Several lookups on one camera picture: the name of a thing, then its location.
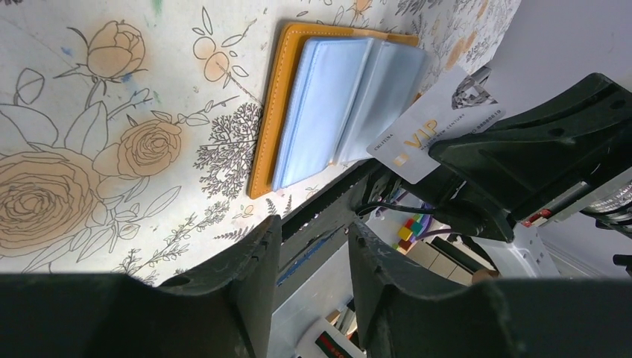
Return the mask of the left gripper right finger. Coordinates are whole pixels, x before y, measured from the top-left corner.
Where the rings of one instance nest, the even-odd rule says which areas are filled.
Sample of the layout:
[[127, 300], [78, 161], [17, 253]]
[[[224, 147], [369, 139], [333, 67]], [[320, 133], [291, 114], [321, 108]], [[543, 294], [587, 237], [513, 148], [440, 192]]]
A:
[[629, 357], [631, 281], [452, 282], [349, 231], [360, 345], [369, 357]]

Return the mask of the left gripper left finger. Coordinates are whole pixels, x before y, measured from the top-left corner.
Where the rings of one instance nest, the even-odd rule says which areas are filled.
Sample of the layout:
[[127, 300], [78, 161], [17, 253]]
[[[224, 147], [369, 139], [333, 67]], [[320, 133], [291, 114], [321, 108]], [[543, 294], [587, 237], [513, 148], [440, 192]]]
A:
[[281, 228], [269, 216], [157, 287], [126, 274], [4, 274], [1, 355], [265, 357]]

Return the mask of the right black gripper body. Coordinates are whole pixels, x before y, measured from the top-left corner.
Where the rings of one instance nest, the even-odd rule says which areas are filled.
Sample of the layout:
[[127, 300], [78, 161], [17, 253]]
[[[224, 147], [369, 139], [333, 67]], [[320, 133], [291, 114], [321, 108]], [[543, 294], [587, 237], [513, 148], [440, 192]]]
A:
[[549, 221], [560, 222], [615, 193], [631, 182], [631, 169], [605, 169], [602, 174], [584, 178], [563, 168], [535, 168], [526, 173], [523, 183], [532, 184], [528, 197], [511, 213], [511, 228], [540, 226]]

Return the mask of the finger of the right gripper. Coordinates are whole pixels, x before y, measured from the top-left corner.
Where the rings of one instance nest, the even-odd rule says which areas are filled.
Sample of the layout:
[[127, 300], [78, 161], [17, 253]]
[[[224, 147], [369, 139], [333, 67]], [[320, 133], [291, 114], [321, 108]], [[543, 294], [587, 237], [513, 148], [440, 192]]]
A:
[[631, 91], [592, 73], [551, 100], [479, 134], [435, 143], [433, 160], [509, 213], [533, 213], [580, 182], [631, 167]]
[[447, 168], [438, 168], [409, 192], [432, 207], [439, 222], [466, 236], [512, 242], [515, 221], [481, 192]]

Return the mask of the white VIP credit card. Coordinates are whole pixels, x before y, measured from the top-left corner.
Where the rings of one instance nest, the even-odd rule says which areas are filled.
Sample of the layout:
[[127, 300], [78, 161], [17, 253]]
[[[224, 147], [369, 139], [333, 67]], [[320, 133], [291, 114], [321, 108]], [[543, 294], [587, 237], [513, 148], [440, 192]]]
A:
[[483, 132], [504, 115], [504, 107], [482, 85], [454, 67], [369, 144], [367, 153], [416, 184], [439, 167], [429, 156], [432, 145]]

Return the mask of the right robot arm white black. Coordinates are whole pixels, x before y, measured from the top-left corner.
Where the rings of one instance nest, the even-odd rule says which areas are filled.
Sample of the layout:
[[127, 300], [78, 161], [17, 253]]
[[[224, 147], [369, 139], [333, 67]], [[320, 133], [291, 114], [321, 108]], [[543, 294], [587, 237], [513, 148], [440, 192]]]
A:
[[576, 213], [631, 234], [631, 86], [604, 74], [429, 155], [439, 166], [412, 192], [505, 276], [557, 276], [537, 231]]

